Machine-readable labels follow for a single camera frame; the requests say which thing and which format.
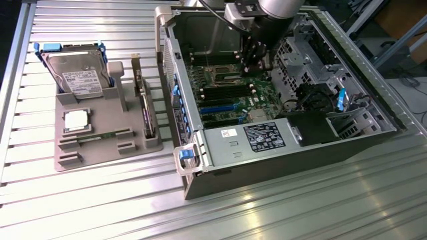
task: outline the hard drive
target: hard drive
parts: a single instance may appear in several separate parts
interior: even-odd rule
[[[56,81],[59,93],[73,93],[76,99],[103,96],[103,89],[113,87],[107,72],[103,44],[64,45],[47,43],[43,50],[35,43],[35,54]]]

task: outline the blue pcie slot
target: blue pcie slot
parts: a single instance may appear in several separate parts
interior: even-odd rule
[[[237,109],[237,104],[228,105],[228,106],[205,107],[205,108],[200,108],[200,114],[231,112],[231,111],[235,111],[236,109]]]

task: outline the power supply label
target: power supply label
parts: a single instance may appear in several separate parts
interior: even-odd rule
[[[100,93],[101,84],[95,70],[64,72],[67,85],[75,95]]]
[[[275,122],[244,127],[248,143],[253,152],[261,152],[285,146]]]

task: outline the motherboard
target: motherboard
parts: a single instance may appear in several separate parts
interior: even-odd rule
[[[187,73],[204,128],[275,119],[280,96],[267,73],[241,77],[236,64],[188,65]]]

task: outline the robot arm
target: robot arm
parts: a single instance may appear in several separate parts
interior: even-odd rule
[[[241,74],[272,69],[271,53],[288,32],[304,0],[236,0],[227,3],[224,18],[241,34]]]

